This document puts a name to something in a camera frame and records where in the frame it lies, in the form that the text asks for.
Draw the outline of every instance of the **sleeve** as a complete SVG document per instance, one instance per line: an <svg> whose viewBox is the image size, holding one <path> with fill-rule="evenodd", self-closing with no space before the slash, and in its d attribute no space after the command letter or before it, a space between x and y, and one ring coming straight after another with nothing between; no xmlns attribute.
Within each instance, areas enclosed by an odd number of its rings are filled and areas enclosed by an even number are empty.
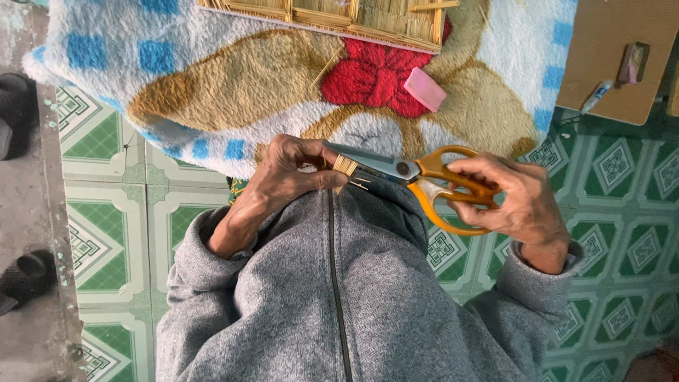
<svg viewBox="0 0 679 382"><path fill-rule="evenodd" d="M464 307L483 322L526 380L537 381L553 327L566 318L566 296L583 250L571 242L560 275L531 268L520 253L521 243L513 242L497 283Z"/></svg>
<svg viewBox="0 0 679 382"><path fill-rule="evenodd" d="M203 344L239 318L234 288L238 272L253 255L257 238L230 260L216 257L203 245L228 209L198 215L175 255L167 281L170 310L158 323L156 333L159 382L185 380Z"/></svg>

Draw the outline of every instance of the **gray hoodie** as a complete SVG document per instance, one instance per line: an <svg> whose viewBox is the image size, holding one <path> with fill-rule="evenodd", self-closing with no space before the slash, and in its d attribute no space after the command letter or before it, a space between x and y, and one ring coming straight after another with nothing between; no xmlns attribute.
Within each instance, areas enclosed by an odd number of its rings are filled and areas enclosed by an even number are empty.
<svg viewBox="0 0 679 382"><path fill-rule="evenodd" d="M389 181L309 192L231 260L203 245L228 207L191 223L168 276L158 381L536 381L574 265L540 273L512 245L464 306L426 261L426 217Z"/></svg>

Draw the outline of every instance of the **orange scissors handle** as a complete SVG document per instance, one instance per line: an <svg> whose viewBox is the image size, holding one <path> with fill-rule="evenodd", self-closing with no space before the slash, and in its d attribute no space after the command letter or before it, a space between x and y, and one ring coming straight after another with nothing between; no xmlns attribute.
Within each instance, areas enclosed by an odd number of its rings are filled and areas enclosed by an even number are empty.
<svg viewBox="0 0 679 382"><path fill-rule="evenodd" d="M434 202L437 198L445 198L449 201L468 202L475 205L485 205L489 209L497 209L499 206L493 201L493 196L502 191L499 186L489 188L486 185L448 170L441 162L441 156L446 153L457 153L468 157L478 155L476 151L464 146L448 145L441 147L427 156L414 160L414 162L420 166L420 175L422 177L414 183L409 184L408 188L418 198L429 219L443 230L463 236L477 236L489 233L490 230L487 228L459 228L452 226L443 220L436 212ZM457 186L462 186L469 190L470 194L438 186L437 184L426 180L424 177L434 177L456 184Z"/></svg>

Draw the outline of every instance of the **scissors pivot screw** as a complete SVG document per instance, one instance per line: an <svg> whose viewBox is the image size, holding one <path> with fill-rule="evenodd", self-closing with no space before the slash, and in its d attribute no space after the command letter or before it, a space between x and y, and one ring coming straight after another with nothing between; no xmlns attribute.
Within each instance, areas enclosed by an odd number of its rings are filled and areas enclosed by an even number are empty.
<svg viewBox="0 0 679 382"><path fill-rule="evenodd" d="M410 172L410 168L406 162L398 162L396 163L396 171L401 175L406 175Z"/></svg>

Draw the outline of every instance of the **fluffy blanket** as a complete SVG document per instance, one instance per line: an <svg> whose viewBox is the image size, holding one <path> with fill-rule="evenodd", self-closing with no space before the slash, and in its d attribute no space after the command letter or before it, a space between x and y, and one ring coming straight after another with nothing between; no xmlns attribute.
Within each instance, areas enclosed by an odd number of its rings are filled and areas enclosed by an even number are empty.
<svg viewBox="0 0 679 382"><path fill-rule="evenodd" d="M249 178L276 133L405 158L450 143L516 157L549 128L576 6L461 0L433 56L194 0L51 0L46 43L24 67L114 106L168 155L232 177ZM404 91L414 67L446 91L437 113Z"/></svg>

